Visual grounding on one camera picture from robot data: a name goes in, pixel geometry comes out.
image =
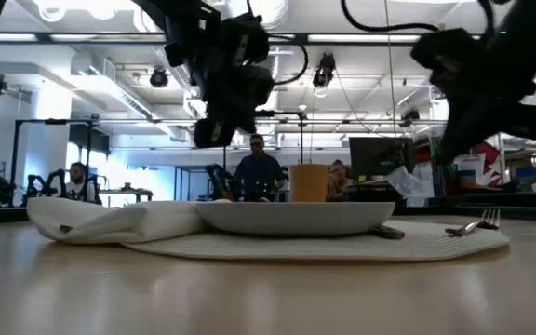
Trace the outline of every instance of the black shirt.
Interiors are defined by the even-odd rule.
[[[247,194],[254,193],[258,183],[273,185],[274,181],[285,179],[283,170],[276,158],[263,154],[254,157],[252,154],[243,158],[234,174],[237,181],[243,181],[243,189]]]

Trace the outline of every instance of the monitor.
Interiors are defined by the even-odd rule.
[[[364,181],[371,176],[386,176],[405,166],[415,167],[415,146],[408,138],[350,138],[354,177]]]

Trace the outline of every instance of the white plate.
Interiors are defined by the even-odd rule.
[[[212,226],[253,235],[325,236],[364,233],[390,218],[394,203],[197,204]]]

